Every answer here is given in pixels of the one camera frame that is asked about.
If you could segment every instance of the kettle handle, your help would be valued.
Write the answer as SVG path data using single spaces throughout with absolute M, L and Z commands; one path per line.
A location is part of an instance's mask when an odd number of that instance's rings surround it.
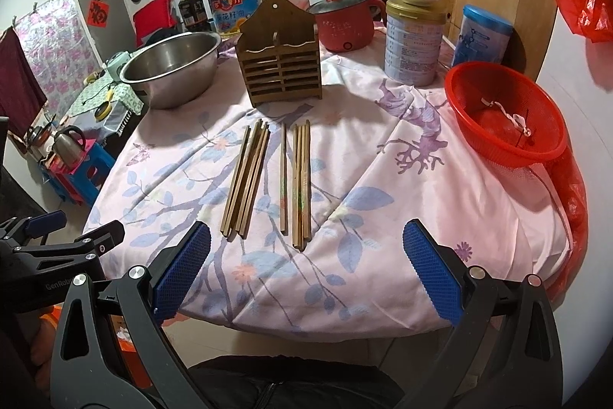
M 81 139 L 83 139 L 83 144 L 81 145 L 78 142 L 77 144 L 81 147 L 83 151 L 85 151 L 85 144 L 87 142 L 87 140 L 85 139 L 85 134 L 76 125 L 69 125 L 68 127 L 63 128 L 62 130 L 58 130 L 56 134 L 67 134 L 69 132 L 76 132 L 77 134 L 79 134 L 79 136 L 81 136 Z
M 369 6 L 376 6 L 381 10 L 381 19 L 383 24 L 387 27 L 387 10 L 385 9 L 385 3 L 382 0 L 368 0 Z

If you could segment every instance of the red cooking pot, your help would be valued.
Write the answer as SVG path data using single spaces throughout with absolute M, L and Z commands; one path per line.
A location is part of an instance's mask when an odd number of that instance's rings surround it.
M 321 43 L 333 53 L 346 53 L 368 46 L 375 36 L 370 6 L 381 10 L 387 25 L 382 0 L 324 0 L 307 11 L 315 15 Z

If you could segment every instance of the stainless steel bowl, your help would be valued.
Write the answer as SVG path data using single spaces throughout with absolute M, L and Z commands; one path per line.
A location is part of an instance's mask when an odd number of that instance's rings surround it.
M 220 44 L 221 37 L 209 31 L 175 35 L 135 56 L 120 79 L 150 108 L 176 108 L 209 88 Z

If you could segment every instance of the pink floral curtain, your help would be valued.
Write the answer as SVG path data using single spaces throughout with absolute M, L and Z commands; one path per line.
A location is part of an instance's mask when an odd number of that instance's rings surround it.
M 48 0 L 21 18 L 15 31 L 36 80 L 48 98 L 48 111 L 61 118 L 99 68 L 74 0 Z

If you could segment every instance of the gold can lid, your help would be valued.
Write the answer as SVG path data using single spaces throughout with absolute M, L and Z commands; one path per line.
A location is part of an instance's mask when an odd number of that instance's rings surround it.
M 389 0 L 386 5 L 390 15 L 400 18 L 410 18 L 418 21 L 429 21 L 443 24 L 447 21 L 447 14 L 440 5 L 429 7 L 414 6 L 403 0 Z

